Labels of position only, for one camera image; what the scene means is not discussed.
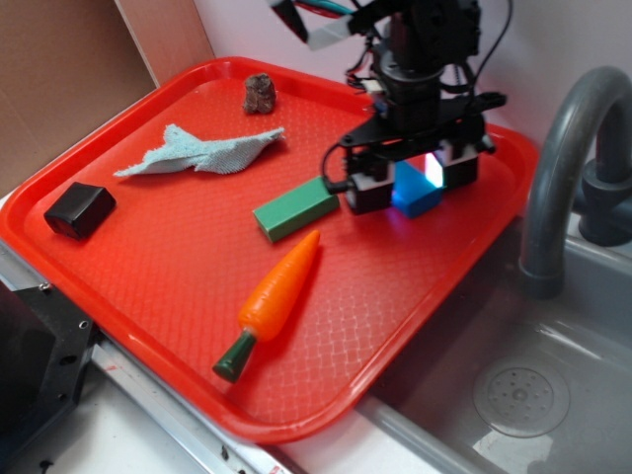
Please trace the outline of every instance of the metal sink basin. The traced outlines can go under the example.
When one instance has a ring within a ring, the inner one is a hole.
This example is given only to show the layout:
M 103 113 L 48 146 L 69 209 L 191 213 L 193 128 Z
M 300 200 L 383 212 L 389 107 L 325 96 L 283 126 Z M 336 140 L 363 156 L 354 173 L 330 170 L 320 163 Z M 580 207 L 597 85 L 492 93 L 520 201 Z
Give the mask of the metal sink basin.
M 419 427 L 409 444 L 441 451 L 441 472 L 632 472 L 632 260 L 569 238 L 564 292 L 535 301 L 519 239 L 517 221 L 371 388 L 393 409 L 372 413 Z

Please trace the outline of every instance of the red tray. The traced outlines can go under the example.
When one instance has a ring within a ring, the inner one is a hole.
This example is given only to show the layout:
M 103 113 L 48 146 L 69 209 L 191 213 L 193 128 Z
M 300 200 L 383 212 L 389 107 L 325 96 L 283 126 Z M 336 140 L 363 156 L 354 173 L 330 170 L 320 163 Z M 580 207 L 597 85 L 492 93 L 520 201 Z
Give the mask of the red tray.
M 276 84 L 276 109 L 246 116 L 243 82 L 262 71 Z M 353 216 L 342 205 L 271 244 L 253 209 L 317 176 L 367 105 L 342 84 L 253 60 L 202 64 L 25 182 L 0 212 L 0 236 L 221 426 L 261 443 L 310 435 L 353 405 L 521 209 L 536 162 L 525 138 L 490 127 L 498 152 L 481 157 L 478 181 L 422 216 Z M 286 140 L 234 175 L 113 177 L 161 146 L 170 123 L 204 140 L 284 126 Z M 43 219 L 75 181 L 118 201 L 82 242 Z M 221 380 L 211 368 L 239 335 L 241 304 L 312 228 L 321 249 L 290 321 L 255 347 L 236 384 Z

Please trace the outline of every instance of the sink drain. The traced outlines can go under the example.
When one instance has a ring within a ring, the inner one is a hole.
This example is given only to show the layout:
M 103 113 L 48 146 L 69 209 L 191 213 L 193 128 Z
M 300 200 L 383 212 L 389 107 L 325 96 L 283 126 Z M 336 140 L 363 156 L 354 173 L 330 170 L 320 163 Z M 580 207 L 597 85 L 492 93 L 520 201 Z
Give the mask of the sink drain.
M 569 403 L 564 379 L 552 367 L 527 357 L 494 362 L 474 384 L 474 405 L 481 418 L 509 436 L 550 432 L 566 417 Z

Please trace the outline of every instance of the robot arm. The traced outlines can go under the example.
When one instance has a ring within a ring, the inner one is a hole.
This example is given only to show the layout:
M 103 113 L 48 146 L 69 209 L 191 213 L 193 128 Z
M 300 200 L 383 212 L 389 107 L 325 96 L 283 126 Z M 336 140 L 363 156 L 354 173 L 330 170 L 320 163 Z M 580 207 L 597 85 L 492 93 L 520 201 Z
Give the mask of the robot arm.
M 330 12 L 338 19 L 314 33 L 307 32 L 294 4 L 327 10 L 332 2 L 269 3 L 311 48 L 351 35 L 367 36 L 372 63 L 369 77 L 359 84 L 371 95 L 374 114 L 326 154 L 322 173 L 330 193 L 346 193 L 355 213 L 388 207 L 394 163 L 425 153 L 434 153 L 440 163 L 445 189 L 477 179 L 478 153 L 495 151 L 483 112 L 506 102 L 502 94 L 474 91 L 478 74 L 467 59 L 479 52 L 477 1 L 373 0 L 355 11 Z M 386 17 L 390 17 L 387 33 L 374 43 L 374 24 Z M 465 84 L 441 82 L 448 65 L 462 72 Z M 346 178 L 332 183 L 325 163 L 337 148 L 345 150 Z

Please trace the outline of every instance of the white wall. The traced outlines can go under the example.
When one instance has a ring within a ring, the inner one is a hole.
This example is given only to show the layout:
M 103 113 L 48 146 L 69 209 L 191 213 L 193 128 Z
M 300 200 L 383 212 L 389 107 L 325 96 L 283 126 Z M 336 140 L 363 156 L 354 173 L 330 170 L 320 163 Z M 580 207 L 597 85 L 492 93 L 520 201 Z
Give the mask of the white wall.
M 583 73 L 609 64 L 632 75 L 632 1 L 513 2 L 512 26 L 490 60 L 480 89 L 509 95 L 504 108 L 488 113 L 490 122 L 518 130 L 540 145 L 559 105 Z M 350 5 L 346 0 L 339 3 Z M 196 0 L 196 4 L 218 57 L 246 56 L 343 81 L 344 70 L 361 51 L 361 39 L 310 51 L 265 0 Z M 484 53 L 503 25 L 507 1 L 480 0 L 480 4 Z M 309 14 L 303 17 L 308 16 L 318 20 Z M 317 23 L 311 23 L 310 30 Z

